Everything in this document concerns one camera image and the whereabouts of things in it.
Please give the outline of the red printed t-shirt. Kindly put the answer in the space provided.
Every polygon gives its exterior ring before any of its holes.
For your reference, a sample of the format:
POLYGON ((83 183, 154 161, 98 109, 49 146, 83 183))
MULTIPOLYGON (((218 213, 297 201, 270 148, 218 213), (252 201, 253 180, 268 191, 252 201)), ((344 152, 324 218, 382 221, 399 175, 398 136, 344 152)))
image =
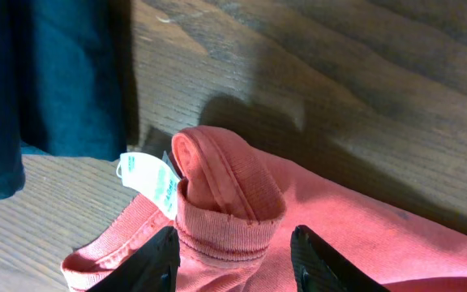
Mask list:
POLYGON ((61 266, 87 291, 166 226, 179 236, 179 291, 292 291, 290 239, 306 225, 392 291, 467 291, 467 235, 322 178, 218 127, 184 129, 172 157, 126 152, 136 191, 116 221, 61 266))

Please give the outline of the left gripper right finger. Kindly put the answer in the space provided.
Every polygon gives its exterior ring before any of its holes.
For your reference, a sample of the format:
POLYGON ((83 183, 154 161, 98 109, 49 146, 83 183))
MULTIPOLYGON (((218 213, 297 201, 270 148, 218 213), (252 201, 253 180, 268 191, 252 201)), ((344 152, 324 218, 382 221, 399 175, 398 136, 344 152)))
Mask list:
POLYGON ((295 227, 290 247, 299 292, 388 292, 306 225, 295 227))

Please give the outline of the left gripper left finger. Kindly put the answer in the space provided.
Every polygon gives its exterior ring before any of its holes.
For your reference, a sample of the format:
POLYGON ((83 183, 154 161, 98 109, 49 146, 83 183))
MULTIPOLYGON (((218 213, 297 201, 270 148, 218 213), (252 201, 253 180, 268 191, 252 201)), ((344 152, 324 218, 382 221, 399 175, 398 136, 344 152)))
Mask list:
POLYGON ((179 253, 178 232, 166 226, 88 292, 174 292, 179 253))

